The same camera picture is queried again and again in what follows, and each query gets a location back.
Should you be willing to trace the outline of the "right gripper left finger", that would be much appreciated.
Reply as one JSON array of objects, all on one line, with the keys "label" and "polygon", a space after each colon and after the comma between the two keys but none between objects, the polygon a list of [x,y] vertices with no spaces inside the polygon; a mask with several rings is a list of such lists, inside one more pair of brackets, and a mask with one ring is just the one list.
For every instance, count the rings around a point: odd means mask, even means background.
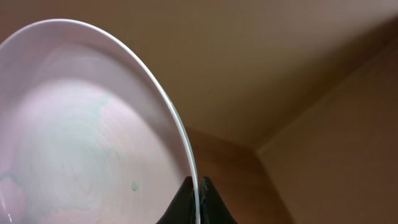
[{"label": "right gripper left finger", "polygon": [[195,224],[195,196],[192,178],[186,177],[156,224]]}]

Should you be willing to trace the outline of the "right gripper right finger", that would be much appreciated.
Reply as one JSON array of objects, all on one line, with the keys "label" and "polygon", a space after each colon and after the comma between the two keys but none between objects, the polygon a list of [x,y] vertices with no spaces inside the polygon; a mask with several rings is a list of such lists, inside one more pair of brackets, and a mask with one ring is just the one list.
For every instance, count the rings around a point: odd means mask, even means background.
[{"label": "right gripper right finger", "polygon": [[201,224],[238,224],[209,177],[200,184]]}]

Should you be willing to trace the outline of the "white plate front stained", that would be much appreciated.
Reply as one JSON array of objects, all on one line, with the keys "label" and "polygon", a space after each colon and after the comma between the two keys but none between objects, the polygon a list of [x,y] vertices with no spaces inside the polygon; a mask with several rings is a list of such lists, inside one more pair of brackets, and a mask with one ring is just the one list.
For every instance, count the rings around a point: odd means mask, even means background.
[{"label": "white plate front stained", "polygon": [[120,40],[49,19],[1,44],[1,222],[157,223],[198,177],[170,98]]}]

